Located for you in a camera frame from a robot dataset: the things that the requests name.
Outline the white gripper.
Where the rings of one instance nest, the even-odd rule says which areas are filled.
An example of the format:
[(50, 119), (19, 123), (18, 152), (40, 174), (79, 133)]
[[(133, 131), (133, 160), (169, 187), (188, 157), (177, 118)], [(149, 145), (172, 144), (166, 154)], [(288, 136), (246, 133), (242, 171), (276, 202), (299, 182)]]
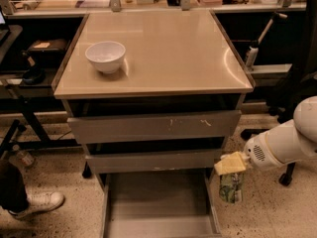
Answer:
[[(268, 131), (244, 131), (243, 139), (246, 141), (244, 153), (250, 158), (250, 163), (254, 168), (269, 170), (283, 166), (274, 154), (268, 142)], [(240, 173), (247, 169), (244, 155), (235, 152), (224, 155), (221, 160), (214, 165), (218, 176)]]

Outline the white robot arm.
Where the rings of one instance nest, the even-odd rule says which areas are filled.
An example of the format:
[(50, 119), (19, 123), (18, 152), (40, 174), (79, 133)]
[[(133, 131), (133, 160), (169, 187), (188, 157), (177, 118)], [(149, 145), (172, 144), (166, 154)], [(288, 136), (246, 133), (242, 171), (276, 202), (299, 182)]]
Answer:
[(249, 168), (269, 170), (317, 157), (317, 97), (295, 108), (293, 118), (249, 139), (242, 152), (223, 155), (214, 165), (218, 176)]

